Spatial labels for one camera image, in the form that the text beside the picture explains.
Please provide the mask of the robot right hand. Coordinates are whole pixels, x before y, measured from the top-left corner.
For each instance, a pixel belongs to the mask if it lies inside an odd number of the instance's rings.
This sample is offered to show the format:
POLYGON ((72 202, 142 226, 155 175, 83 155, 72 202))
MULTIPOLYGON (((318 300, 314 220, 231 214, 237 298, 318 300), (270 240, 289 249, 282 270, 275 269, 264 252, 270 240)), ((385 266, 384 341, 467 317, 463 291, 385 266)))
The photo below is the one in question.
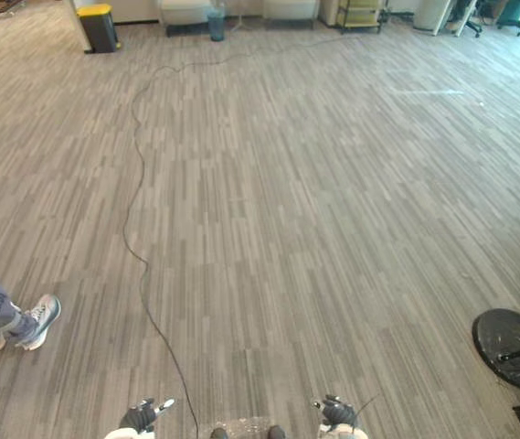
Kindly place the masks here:
POLYGON ((358 415, 353 405, 343 402, 339 396, 325 394, 319 401, 312 402, 312 406, 323 416, 323 424, 328 426, 349 425, 357 426, 358 415))

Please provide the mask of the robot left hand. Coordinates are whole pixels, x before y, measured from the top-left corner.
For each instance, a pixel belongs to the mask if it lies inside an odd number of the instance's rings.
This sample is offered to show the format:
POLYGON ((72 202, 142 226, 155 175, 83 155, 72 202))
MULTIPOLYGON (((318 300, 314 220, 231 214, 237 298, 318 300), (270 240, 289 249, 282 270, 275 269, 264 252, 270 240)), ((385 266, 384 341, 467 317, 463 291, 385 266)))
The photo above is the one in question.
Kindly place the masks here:
POLYGON ((154 423, 175 404, 174 398, 157 403, 154 398, 144 398, 137 405, 130 407, 121 418, 120 428, 132 428, 138 434, 151 432, 154 423))

